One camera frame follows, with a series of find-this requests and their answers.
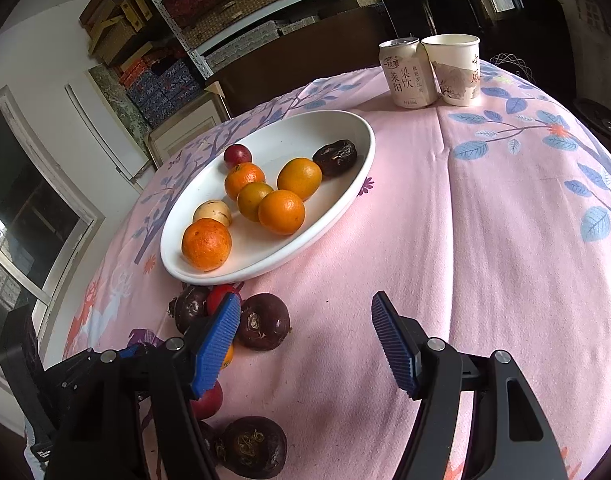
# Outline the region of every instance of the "paper cup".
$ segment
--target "paper cup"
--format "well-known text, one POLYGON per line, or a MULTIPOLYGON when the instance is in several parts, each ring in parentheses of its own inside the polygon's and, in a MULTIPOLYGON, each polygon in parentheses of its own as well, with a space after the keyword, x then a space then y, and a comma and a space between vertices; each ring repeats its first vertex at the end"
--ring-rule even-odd
POLYGON ((481 95, 480 41, 469 34, 439 34, 421 40, 446 103, 456 106, 478 104, 481 95))

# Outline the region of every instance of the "pink tablecloth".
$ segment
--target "pink tablecloth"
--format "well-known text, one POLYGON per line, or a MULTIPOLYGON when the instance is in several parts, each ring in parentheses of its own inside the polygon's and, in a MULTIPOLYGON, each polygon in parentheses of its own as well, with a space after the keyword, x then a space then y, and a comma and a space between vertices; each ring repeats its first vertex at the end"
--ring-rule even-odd
MULTIPOLYGON (((611 157, 538 88, 487 63, 482 76, 481 106, 423 110, 395 107, 379 68, 317 80, 183 148, 116 234, 64 355, 177 335, 166 311, 181 284, 160 262, 159 237, 184 186, 260 126, 351 110, 377 136, 370 176, 317 244, 243 285, 243 298, 281 297, 294 330, 274 351, 237 349, 220 376, 223 408, 208 422, 277 421, 289 441, 279 478, 391 478, 417 403, 396 388, 371 324, 383 289, 460 351, 511 352, 570 480, 584 478, 611 443, 611 157)), ((470 416, 462 402, 446 479, 460 476, 470 416)))

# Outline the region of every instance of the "bowl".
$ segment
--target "bowl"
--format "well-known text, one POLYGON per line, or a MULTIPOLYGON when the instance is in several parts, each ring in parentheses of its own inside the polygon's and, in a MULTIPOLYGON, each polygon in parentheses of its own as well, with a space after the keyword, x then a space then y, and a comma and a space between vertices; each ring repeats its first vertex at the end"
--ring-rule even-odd
POLYGON ((266 182, 276 189, 276 178, 288 161, 299 156, 312 158, 322 146, 341 139, 357 147, 357 162, 341 176, 323 180, 304 202, 303 225, 289 236, 273 234, 239 213, 225 194, 228 170, 223 155, 217 155, 178 197, 163 226, 160 256, 167 271, 195 285, 242 282, 276 269, 311 246, 343 216, 361 190, 375 158, 375 134, 370 125, 350 112, 317 110, 269 124, 239 141, 252 152, 252 162, 263 170, 266 182), (232 210, 232 252, 223 266, 202 272, 181 253, 181 239, 196 208, 212 199, 223 200, 232 210))

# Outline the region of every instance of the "blue ridged rubber pad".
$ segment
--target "blue ridged rubber pad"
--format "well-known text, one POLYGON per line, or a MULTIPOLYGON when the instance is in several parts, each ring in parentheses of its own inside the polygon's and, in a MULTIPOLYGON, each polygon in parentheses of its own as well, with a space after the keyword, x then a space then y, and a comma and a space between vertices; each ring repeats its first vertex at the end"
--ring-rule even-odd
POLYGON ((375 294, 372 298, 372 324, 377 330, 379 341, 397 386, 412 397, 419 384, 414 377, 412 353, 401 336, 396 323, 380 295, 375 294))
POLYGON ((192 391, 197 397, 202 397, 214 387, 225 355, 239 328, 239 297, 228 294, 224 302, 214 314, 214 324, 196 353, 192 391))

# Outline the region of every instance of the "wire decoration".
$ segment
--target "wire decoration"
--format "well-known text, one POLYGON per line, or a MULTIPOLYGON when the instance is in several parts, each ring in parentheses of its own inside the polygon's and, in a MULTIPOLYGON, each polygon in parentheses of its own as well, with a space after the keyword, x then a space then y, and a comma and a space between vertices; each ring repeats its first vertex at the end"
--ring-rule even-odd
POLYGON ((527 64, 525 64, 524 60, 515 56, 514 54, 505 54, 502 52, 497 56, 491 57, 490 63, 496 66, 500 65, 501 63, 509 63, 512 65, 516 65, 523 71, 523 73, 525 74, 525 78, 530 81, 530 83, 535 83, 535 79, 532 76, 532 69, 528 67, 527 64))

